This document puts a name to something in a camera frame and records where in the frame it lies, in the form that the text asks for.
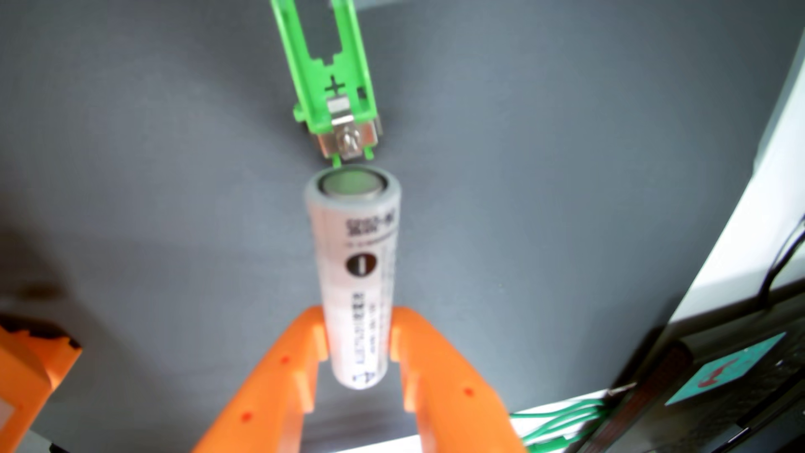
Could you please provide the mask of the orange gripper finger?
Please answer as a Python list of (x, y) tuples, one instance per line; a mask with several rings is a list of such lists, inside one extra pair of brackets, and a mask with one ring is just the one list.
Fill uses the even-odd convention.
[(327, 358), (324, 311), (312, 306), (262, 357), (192, 452), (299, 452), (319, 363)]
[(390, 358), (423, 452), (526, 452), (493, 387), (413, 309), (393, 310)]

